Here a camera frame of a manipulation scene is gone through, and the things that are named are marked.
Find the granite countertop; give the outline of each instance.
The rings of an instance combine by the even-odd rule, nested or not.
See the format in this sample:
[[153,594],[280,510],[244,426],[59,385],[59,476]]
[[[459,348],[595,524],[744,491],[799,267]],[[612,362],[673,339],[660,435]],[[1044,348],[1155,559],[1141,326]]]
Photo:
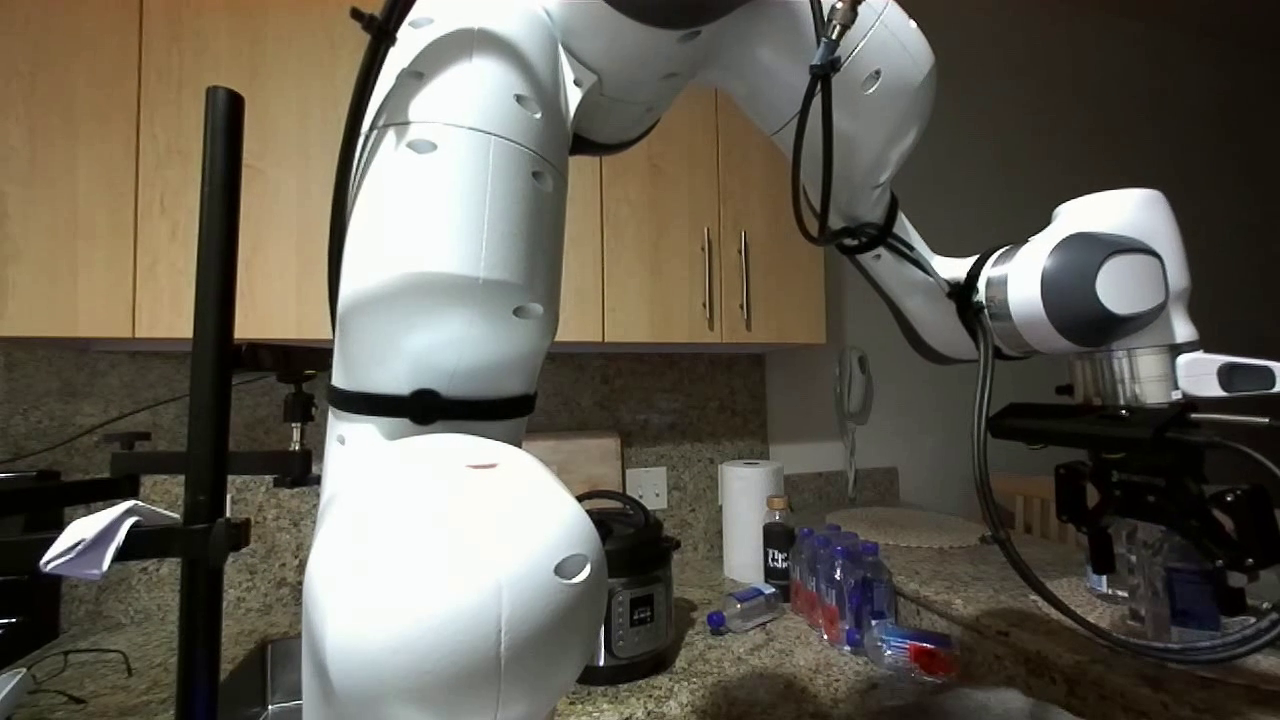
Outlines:
[[[1031,559],[1075,570],[1071,551],[1044,549]],[[1120,656],[1083,633],[1055,621],[1011,574],[988,542],[971,549],[888,549],[907,624],[942,626],[958,646],[958,684],[939,688],[907,681],[825,646],[814,633],[782,613],[776,624],[709,634],[701,617],[720,602],[720,569],[680,570],[680,656],[669,672],[632,684],[580,684],[555,702],[555,720],[750,720],[750,714],[918,714],[918,702],[947,702],[958,714],[1052,714],[1036,700],[1075,714],[1280,714],[1280,659],[1252,656],[1228,668],[1168,668]],[[127,633],[100,626],[59,640],[40,653],[40,688],[17,720],[59,714],[172,714],[172,659],[133,656],[133,677],[119,656],[76,656],[59,672],[59,646],[116,646]]]

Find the cabinet handle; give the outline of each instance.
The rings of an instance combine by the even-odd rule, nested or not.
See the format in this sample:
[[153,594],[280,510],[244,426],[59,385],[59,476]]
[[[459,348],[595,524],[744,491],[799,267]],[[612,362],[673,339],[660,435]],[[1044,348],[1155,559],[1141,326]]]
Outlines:
[[717,331],[717,230],[711,229],[701,253],[703,253],[703,320],[709,320],[709,331]]
[[744,281],[740,317],[744,317],[744,326],[750,331],[750,322],[757,322],[757,292],[750,292],[750,238],[747,238],[747,230],[734,237],[734,267],[740,267],[740,281]]

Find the cabinet door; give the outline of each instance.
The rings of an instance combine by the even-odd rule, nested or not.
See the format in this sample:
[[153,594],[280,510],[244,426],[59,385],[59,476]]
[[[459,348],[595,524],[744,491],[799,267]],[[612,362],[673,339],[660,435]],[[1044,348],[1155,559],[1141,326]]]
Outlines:
[[600,160],[569,164],[565,274],[558,274],[558,344],[600,344]]
[[825,344],[825,253],[790,216],[787,155],[720,100],[720,296],[727,344]]
[[244,97],[241,339],[328,335],[328,195],[352,0],[145,0],[136,331],[192,331],[205,88]]
[[717,339],[717,97],[692,88],[604,160],[604,339]]
[[141,0],[0,5],[0,335],[133,335]]

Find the wall outlet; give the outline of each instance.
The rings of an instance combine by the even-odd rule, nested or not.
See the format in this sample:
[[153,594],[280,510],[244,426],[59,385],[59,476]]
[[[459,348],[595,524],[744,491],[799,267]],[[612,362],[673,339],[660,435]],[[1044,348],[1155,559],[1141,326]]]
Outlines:
[[629,496],[642,509],[669,509],[669,466],[629,466]]

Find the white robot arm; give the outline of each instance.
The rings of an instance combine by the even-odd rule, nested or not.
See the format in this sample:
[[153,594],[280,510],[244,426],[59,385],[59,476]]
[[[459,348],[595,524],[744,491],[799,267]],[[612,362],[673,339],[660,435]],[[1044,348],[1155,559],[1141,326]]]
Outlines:
[[[1161,193],[1081,195],[983,254],[934,254],[895,212],[933,47],[890,0],[388,0],[371,44],[332,229],[307,714],[547,714],[584,668],[600,539],[517,449],[555,335],[569,155],[642,138],[692,78],[797,155],[806,237],[933,354],[971,359],[983,322],[1006,354],[1115,350],[1135,405],[1221,377],[1173,362],[1196,326]],[[1243,377],[1277,386],[1272,362]]]

